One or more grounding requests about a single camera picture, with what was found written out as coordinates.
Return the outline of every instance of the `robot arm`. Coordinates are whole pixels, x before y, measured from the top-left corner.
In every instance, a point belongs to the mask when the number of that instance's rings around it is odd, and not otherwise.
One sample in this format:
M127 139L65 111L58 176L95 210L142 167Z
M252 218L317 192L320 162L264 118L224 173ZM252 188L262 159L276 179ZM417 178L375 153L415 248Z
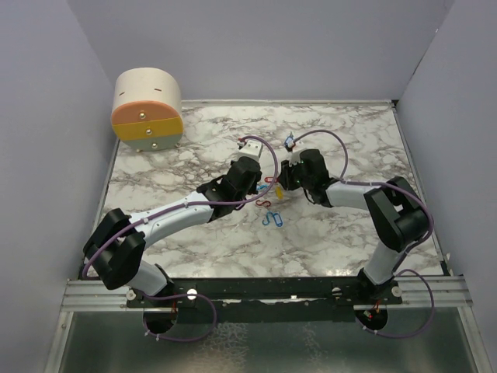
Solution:
M141 260L143 252L173 233L210 223L236 208L236 204L211 206L211 202L242 202L247 194L257 193L257 183L262 175L259 165L262 144L248 140L239 145L236 160L231 161L226 175L200 185L182 200L131 215L124 214L119 208L106 214L83 249L87 258L92 257L99 247L121 229L139 221L144 222L112 242L94 262L93 267L107 289L113 290L127 284L145 294L156 295L171 280L162 268ZM174 208L180 204L184 204L184 207ZM171 211L157 216L157 213L170 207Z
M393 278L406 249L429 228L419 204L387 186L350 185L330 178L325 160L317 149L302 148L283 161L279 181L286 190L304 189L313 204L324 207L354 207L370 212L380 238L371 260L360 270L359 279L367 294L380 292ZM414 190L402 177L387 181L410 194Z

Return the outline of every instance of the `gray wall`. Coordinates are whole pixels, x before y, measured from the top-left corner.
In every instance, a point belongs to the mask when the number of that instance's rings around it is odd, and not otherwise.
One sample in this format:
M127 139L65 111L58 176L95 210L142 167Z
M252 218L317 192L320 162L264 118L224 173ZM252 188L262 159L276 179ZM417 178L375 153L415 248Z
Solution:
M398 112L442 249L497 368L497 2L456 0Z
M42 371L113 147L112 86L63 0L0 5L0 371Z
M68 0L111 82L186 99L398 99L453 0Z

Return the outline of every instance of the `blue paper clip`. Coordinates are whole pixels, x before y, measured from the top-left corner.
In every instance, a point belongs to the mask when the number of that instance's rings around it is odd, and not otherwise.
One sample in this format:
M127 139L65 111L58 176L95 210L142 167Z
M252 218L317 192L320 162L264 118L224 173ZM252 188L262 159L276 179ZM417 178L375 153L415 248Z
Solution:
M273 213L273 219L274 219L274 224L276 224L277 227L283 227L283 219L281 218L279 212Z
M271 212L267 211L266 212L266 218L262 220L263 225L269 225L271 222L271 218L274 220L274 224L279 228L283 227L283 219L281 218L281 215L279 212Z

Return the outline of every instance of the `round container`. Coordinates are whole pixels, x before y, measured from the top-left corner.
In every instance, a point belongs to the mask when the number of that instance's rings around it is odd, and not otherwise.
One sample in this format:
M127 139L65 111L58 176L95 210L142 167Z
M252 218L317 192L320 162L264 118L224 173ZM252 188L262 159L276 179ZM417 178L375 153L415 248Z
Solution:
M111 122L117 137L132 148L173 148L183 135L178 83L159 68L125 71L116 81Z

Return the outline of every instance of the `marble surface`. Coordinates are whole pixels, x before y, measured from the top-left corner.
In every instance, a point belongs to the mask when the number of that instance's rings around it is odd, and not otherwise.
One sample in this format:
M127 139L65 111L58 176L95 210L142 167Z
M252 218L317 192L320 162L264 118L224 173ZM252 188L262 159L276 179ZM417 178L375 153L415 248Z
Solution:
M185 135L181 147L136 153L120 144L104 205L127 212L172 203L201 183L226 173L245 134L264 137L287 157L283 140L293 131L335 131L347 144L349 180L387 180L399 175L415 185L407 155L389 105L376 106L190 106L183 109ZM324 155L332 176L339 175L342 149L331 136L304 139ZM263 151L264 176L273 174L273 160ZM144 253L172 277L289 277L355 275L373 254L377 235L365 211L310 204L301 190L278 200L268 193L270 208L284 225L262 225L266 210L255 204L210 224L185 229L157 242ZM403 268L441 274L430 239L413 250Z

